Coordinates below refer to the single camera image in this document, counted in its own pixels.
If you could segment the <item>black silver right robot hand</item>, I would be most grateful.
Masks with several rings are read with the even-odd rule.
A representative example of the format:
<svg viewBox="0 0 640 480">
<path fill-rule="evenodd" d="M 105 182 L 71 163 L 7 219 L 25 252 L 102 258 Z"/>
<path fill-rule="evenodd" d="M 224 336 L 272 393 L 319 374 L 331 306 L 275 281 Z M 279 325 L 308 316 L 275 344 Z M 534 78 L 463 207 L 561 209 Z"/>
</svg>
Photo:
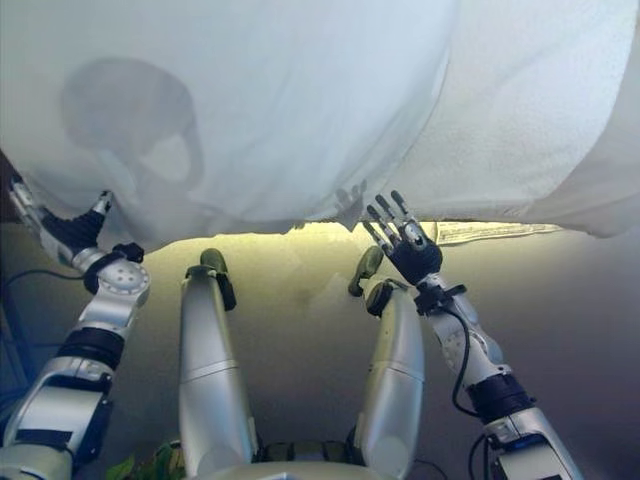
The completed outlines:
<svg viewBox="0 0 640 480">
<path fill-rule="evenodd" d="M 443 255 L 409 210 L 402 195 L 393 190 L 391 200 L 377 194 L 367 205 L 368 220 L 362 222 L 375 244 L 411 285 L 425 282 L 440 272 Z"/>
</svg>

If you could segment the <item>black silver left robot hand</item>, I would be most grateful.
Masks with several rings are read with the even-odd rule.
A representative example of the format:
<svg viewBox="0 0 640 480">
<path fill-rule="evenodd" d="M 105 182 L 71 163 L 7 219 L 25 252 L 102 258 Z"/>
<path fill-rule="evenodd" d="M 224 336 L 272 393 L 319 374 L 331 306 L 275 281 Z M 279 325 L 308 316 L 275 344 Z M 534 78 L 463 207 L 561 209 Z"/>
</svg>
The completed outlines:
<svg viewBox="0 0 640 480">
<path fill-rule="evenodd" d="M 82 251 L 97 247 L 98 236 L 112 205 L 112 193 L 105 190 L 85 213 L 63 219 L 37 202 L 18 174 L 11 177 L 9 198 L 19 219 L 43 249 L 52 258 L 68 265 Z"/>
</svg>

